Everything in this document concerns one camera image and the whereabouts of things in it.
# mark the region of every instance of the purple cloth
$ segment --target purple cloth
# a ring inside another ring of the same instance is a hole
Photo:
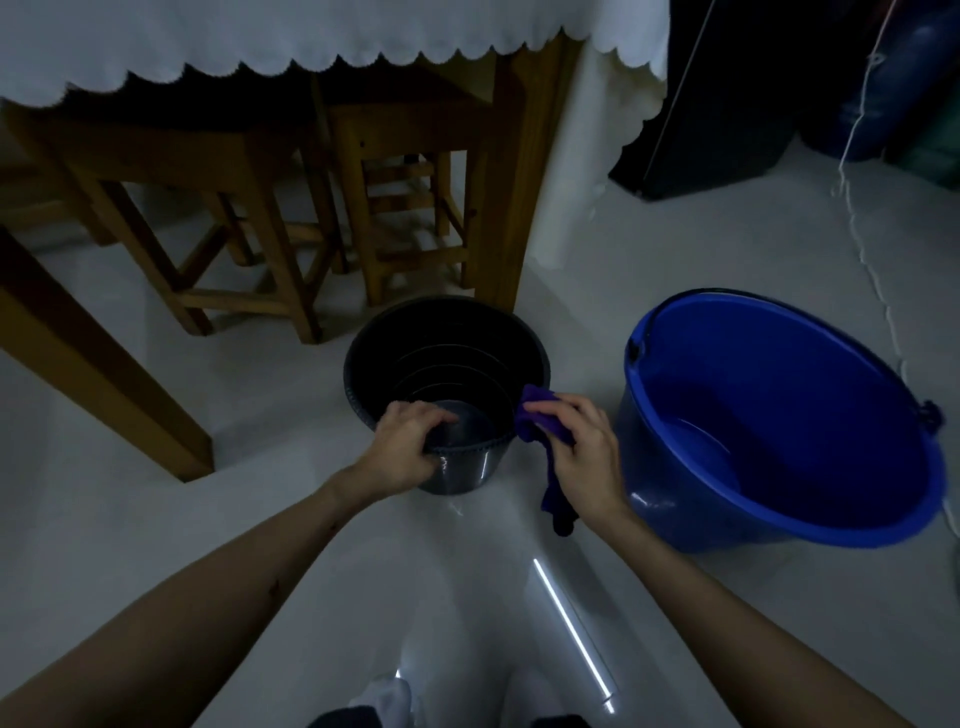
[[[523,404],[528,401],[555,400],[557,397],[549,389],[542,389],[527,384],[523,387],[520,404],[514,416],[516,436],[525,443],[538,442],[546,448],[546,493],[540,503],[540,510],[553,515],[553,530],[558,536],[569,536],[573,533],[573,522],[580,516],[573,510],[573,506],[560,488],[560,480],[553,467],[553,448],[547,439],[544,430],[556,437],[562,443],[573,445],[573,434],[564,427],[560,420],[552,415],[541,415],[538,412],[527,412]]]

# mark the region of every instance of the black bucket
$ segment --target black bucket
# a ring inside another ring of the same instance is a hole
[[[524,384],[550,385],[537,335],[516,316],[462,296],[416,299],[370,321],[350,346],[344,386],[374,429],[394,400],[432,401],[460,416],[427,438],[441,466],[421,488],[456,495],[479,488],[514,439]]]

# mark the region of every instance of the blue bucket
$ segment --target blue bucket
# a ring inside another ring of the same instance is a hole
[[[802,538],[887,546],[946,489],[943,418],[850,336],[708,288],[637,324],[616,418],[634,510],[687,553]]]

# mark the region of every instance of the bucket handle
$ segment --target bucket handle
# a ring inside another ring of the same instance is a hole
[[[920,421],[921,426],[928,433],[933,435],[944,425],[944,413],[941,411],[940,407],[930,400],[926,400],[923,404],[920,404],[917,401],[917,398],[913,396],[913,393],[910,391],[910,389],[906,386],[906,384],[903,383],[900,377],[897,376],[890,366],[856,339],[852,338],[840,329],[831,326],[826,321],[823,321],[822,319],[819,319],[816,316],[807,313],[806,311],[802,311],[799,308],[790,305],[789,303],[777,301],[777,299],[771,299],[766,296],[759,296],[756,293],[737,291],[733,288],[692,288],[689,291],[675,294],[660,303],[656,308],[653,309],[653,311],[650,312],[650,316],[647,318],[646,326],[643,327],[643,331],[640,333],[639,342],[637,342],[633,336],[631,336],[630,340],[627,342],[627,357],[629,358],[630,363],[637,364],[640,359],[643,359],[647,356],[647,354],[650,353],[651,329],[653,328],[654,322],[667,306],[678,301],[679,299],[684,299],[687,296],[699,296],[700,294],[704,293],[720,293],[728,296],[739,296],[740,298],[771,303],[772,305],[786,308],[788,311],[792,311],[793,313],[802,316],[807,320],[813,321],[818,326],[826,329],[838,339],[842,340],[845,344],[851,347],[851,349],[856,350],[856,352],[859,353],[863,358],[867,359],[871,364],[873,364],[877,371],[895,381],[897,386],[899,386],[900,390],[910,402],[910,405],[916,413],[917,419]]]

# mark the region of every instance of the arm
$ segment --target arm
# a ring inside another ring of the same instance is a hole
[[[606,413],[584,397],[558,397],[527,409],[559,417],[573,433],[573,448],[551,437],[564,494],[643,582],[741,725],[909,725],[664,543],[624,496],[619,445]]]
[[[455,419],[391,404],[355,465],[137,599],[0,702],[0,725],[190,725],[337,532],[433,473],[426,434]]]

